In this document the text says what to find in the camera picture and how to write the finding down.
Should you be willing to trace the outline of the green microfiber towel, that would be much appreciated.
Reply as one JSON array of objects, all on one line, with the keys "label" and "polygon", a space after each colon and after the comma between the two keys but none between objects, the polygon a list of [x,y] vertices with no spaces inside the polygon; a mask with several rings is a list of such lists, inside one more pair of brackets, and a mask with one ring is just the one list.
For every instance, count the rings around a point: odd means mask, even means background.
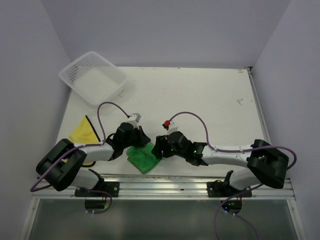
[{"label": "green microfiber towel", "polygon": [[142,174],[150,172],[161,160],[152,154],[154,146],[152,142],[149,142],[143,147],[130,147],[126,152],[127,161]]}]

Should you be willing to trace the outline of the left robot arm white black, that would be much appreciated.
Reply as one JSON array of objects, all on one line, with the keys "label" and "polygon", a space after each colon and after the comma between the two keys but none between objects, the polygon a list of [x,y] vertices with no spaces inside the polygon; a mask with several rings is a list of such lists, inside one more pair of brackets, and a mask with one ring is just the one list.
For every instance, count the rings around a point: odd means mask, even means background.
[{"label": "left robot arm white black", "polygon": [[123,122],[115,133],[98,143],[75,144],[60,140],[37,164],[38,182],[46,180],[50,187],[60,192],[73,185],[85,162],[113,161],[129,147],[141,148],[151,142],[141,126]]}]

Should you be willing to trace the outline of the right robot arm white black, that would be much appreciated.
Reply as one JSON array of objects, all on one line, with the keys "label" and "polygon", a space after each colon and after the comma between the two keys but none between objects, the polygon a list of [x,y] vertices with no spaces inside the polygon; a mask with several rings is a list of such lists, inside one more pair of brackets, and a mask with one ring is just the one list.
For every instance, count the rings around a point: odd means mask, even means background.
[{"label": "right robot arm white black", "polygon": [[192,142],[182,132],[156,137],[152,154],[158,158],[178,156],[193,166],[229,165],[241,167],[230,170],[223,181],[214,184],[213,189],[235,196],[247,188],[263,184],[273,189],[284,186],[289,157],[273,148],[264,140],[256,139],[253,144],[238,149],[210,147],[205,142]]}]

